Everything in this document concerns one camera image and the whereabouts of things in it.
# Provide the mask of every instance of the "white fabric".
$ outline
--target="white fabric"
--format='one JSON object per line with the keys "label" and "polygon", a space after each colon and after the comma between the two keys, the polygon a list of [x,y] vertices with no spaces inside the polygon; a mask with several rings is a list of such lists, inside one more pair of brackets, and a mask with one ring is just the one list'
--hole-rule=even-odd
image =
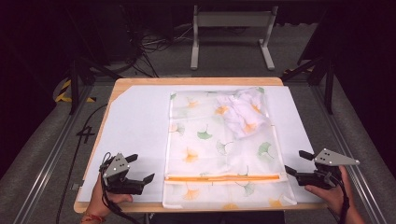
{"label": "white fabric", "polygon": [[[263,96],[263,88],[173,92],[164,207],[230,209],[296,204]],[[256,175],[277,175],[279,179],[171,181],[173,177]]]}

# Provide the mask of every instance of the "chair leg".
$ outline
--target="chair leg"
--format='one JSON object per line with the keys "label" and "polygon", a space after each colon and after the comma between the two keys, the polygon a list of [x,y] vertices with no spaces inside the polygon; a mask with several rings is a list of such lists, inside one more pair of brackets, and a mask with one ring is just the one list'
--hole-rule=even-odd
{"label": "chair leg", "polygon": [[273,9],[271,11],[271,14],[272,14],[271,18],[268,20],[268,24],[266,26],[267,31],[265,34],[265,39],[259,40],[260,47],[262,48],[262,56],[264,56],[264,60],[267,64],[268,70],[271,70],[271,71],[275,69],[275,66],[274,66],[274,62],[271,58],[270,51],[268,50],[268,41],[270,40],[272,29],[274,27],[276,13],[277,13],[277,7],[273,7]]}
{"label": "chair leg", "polygon": [[194,6],[194,17],[193,17],[193,31],[194,40],[192,44],[191,54],[191,70],[198,69],[198,55],[199,55],[199,40],[198,40],[198,6]]}

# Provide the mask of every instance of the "metal frame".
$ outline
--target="metal frame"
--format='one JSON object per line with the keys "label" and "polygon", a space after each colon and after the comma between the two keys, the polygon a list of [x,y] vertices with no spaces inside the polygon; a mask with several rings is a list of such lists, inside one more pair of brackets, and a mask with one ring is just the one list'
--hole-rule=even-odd
{"label": "metal frame", "polygon": [[274,27],[277,7],[272,11],[255,11],[255,12],[199,12],[198,6],[194,6],[193,31],[194,38],[191,53],[191,70],[198,69],[199,55],[199,27],[220,27],[220,26],[240,26],[240,27],[264,27],[265,37],[259,39],[262,56],[267,64],[268,70],[274,70],[274,62],[268,50],[268,42]]}

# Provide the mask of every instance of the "orange zipper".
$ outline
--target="orange zipper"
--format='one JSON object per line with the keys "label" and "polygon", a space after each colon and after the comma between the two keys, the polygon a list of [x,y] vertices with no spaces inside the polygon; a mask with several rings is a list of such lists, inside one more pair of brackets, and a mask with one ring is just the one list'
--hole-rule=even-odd
{"label": "orange zipper", "polygon": [[278,180],[279,175],[218,175],[218,176],[168,176],[165,181],[178,182],[224,182]]}

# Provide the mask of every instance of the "human hand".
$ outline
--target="human hand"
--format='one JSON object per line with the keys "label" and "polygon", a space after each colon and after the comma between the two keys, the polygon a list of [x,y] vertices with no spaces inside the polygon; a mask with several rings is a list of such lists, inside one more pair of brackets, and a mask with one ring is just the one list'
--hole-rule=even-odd
{"label": "human hand", "polygon": [[[353,195],[352,195],[352,188],[347,174],[347,169],[345,168],[345,166],[339,166],[339,168],[346,189],[346,194],[349,198],[349,205],[350,207],[355,207]],[[307,191],[317,195],[319,198],[323,199],[328,205],[328,207],[332,209],[335,214],[337,214],[337,216],[341,215],[341,210],[344,202],[344,193],[339,185],[331,189],[321,189],[311,185],[306,185],[304,188]]]}
{"label": "human hand", "polygon": [[[133,198],[130,194],[114,194],[107,192],[107,198],[113,203],[123,203],[123,202],[132,202]],[[103,191],[102,191],[102,182],[101,176],[99,175],[95,186],[92,190],[92,196],[90,204],[87,207],[87,213],[99,217],[105,217],[111,213],[111,211],[103,204],[102,201]]]}

